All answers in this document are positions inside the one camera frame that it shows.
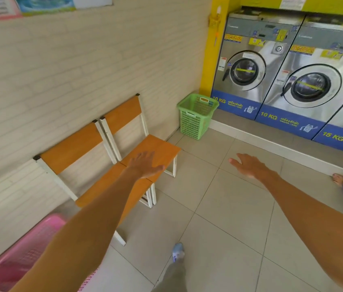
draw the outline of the washing machine door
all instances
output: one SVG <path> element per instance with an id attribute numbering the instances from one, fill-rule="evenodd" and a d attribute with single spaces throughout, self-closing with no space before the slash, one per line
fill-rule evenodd
<path id="1" fill-rule="evenodd" d="M 317 107 L 332 99 L 341 85 L 341 75 L 335 68 L 327 64 L 312 64 L 289 76 L 282 95 L 295 107 Z"/>
<path id="2" fill-rule="evenodd" d="M 260 54 L 254 51 L 242 51 L 235 54 L 227 63 L 223 81 L 230 79 L 240 90 L 256 88 L 266 73 L 266 64 Z"/>

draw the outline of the pink laundry basket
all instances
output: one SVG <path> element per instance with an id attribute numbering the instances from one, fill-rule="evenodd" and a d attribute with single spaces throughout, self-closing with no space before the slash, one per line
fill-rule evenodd
<path id="1" fill-rule="evenodd" d="M 0 255 L 0 292 L 8 292 L 32 268 L 52 237 L 65 223 L 66 221 L 58 214 L 48 215 Z M 79 291 L 93 274 L 85 280 Z"/>

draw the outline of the white metal chair frame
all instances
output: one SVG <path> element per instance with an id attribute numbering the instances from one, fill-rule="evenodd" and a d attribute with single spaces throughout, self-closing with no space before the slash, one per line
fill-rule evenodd
<path id="1" fill-rule="evenodd" d="M 141 110 L 140 118 L 142 120 L 142 125 L 143 125 L 143 130 L 145 132 L 145 137 L 147 137 L 149 135 L 149 131 L 147 129 L 147 123 L 146 123 L 145 117 L 143 115 L 143 109 L 142 109 L 140 94 L 137 93 L 135 96 L 137 96 L 139 99 L 139 106 L 140 106 L 140 110 Z M 112 147 L 113 151 L 115 152 L 117 160 L 121 161 L 123 158 L 121 157 L 119 148 L 116 145 L 115 139 L 113 138 L 111 130 L 110 130 L 108 123 L 106 122 L 106 119 L 104 116 L 100 117 L 100 122 L 101 122 L 102 127 L 104 128 L 104 131 L 106 133 L 106 137 L 108 138 L 109 142 L 111 143 L 111 147 Z M 177 173 L 177 156 L 175 156 L 173 159 L 173 171 L 170 172 L 166 169 L 164 172 L 169 174 L 170 176 L 173 176 L 173 177 L 176 176 L 176 173 Z M 151 184 L 150 191 L 151 191 L 152 204 L 155 205 L 155 204 L 157 204 L 157 197 L 155 195 L 155 184 L 154 183 Z"/>
<path id="2" fill-rule="evenodd" d="M 102 143 L 106 149 L 106 152 L 108 153 L 108 156 L 110 157 L 112 163 L 115 165 L 117 163 L 116 161 L 116 157 L 115 155 L 113 154 L 112 152 L 112 149 L 111 149 L 111 146 L 109 145 L 108 143 L 108 140 L 106 139 L 105 137 L 105 134 L 104 132 L 102 131 L 102 128 L 101 128 L 101 125 L 100 123 L 98 122 L 98 120 L 93 120 L 92 121 L 96 127 L 97 127 L 97 130 L 98 132 L 100 133 L 101 135 L 101 138 L 102 138 Z M 47 163 L 41 158 L 40 155 L 36 155 L 33 157 L 33 160 L 38 163 L 38 165 L 40 167 L 42 167 L 44 169 L 44 171 L 46 173 L 48 173 L 50 176 L 52 176 L 52 179 L 55 181 L 55 183 L 60 186 L 63 191 L 65 191 L 69 197 L 76 201 L 78 199 L 78 197 L 74 194 L 74 192 L 65 184 L 65 182 L 47 165 Z M 147 206 L 149 206 L 150 208 L 152 208 L 152 200 L 151 200 L 151 190 L 147 190 L 146 191 L 146 196 L 147 196 L 147 200 L 149 201 L 148 204 L 146 204 Z M 120 244 L 122 244 L 123 246 L 125 246 L 126 242 L 125 240 L 120 236 L 120 234 L 115 231 L 115 233 L 113 234 L 113 236 L 120 242 Z"/>

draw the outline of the tiled floor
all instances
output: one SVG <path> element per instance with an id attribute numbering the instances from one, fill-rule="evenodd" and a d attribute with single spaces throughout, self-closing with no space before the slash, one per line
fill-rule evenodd
<path id="1" fill-rule="evenodd" d="M 177 176 L 156 183 L 158 203 L 138 203 L 118 231 L 84 292 L 150 291 L 186 249 L 189 292 L 342 291 L 320 268 L 271 194 L 227 162 L 236 152 L 257 156 L 301 190 L 343 212 L 343 192 L 329 176 L 214 130 L 200 141 L 176 132 L 183 150 Z"/>

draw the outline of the hand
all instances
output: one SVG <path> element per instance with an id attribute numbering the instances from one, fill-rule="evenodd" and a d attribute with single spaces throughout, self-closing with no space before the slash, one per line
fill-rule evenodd
<path id="1" fill-rule="evenodd" d="M 132 170 L 139 176 L 138 178 L 146 178 L 162 172 L 165 170 L 164 165 L 157 167 L 152 166 L 152 159 L 154 152 L 141 152 L 135 158 L 131 159 L 128 163 L 127 170 Z"/>
<path id="2" fill-rule="evenodd" d="M 264 163 L 260 162 L 257 157 L 239 153 L 237 156 L 241 160 L 240 162 L 233 158 L 228 159 L 228 161 L 243 175 L 258 179 L 262 175 L 265 175 L 265 173 L 271 172 L 271 170 L 266 167 Z"/>

